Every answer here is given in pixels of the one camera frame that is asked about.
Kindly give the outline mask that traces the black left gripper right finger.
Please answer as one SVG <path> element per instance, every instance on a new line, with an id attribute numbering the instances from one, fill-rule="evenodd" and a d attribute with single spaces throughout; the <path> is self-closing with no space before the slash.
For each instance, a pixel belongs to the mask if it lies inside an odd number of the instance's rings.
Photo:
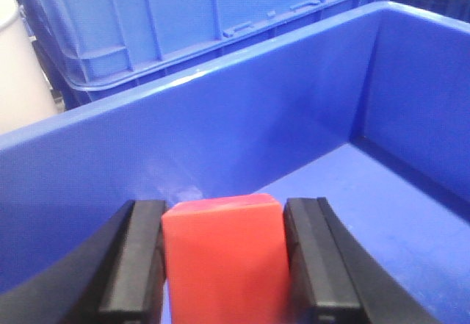
<path id="1" fill-rule="evenodd" d="M 437 323 L 362 247 L 326 198 L 283 211 L 295 323 Z"/>

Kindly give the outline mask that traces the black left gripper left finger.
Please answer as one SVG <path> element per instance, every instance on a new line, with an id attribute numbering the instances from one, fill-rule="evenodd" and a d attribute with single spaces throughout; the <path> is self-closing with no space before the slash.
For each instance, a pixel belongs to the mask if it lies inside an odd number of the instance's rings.
<path id="1" fill-rule="evenodd" d="M 163 200 L 128 201 L 91 237 L 1 296 L 2 323 L 159 323 Z"/>

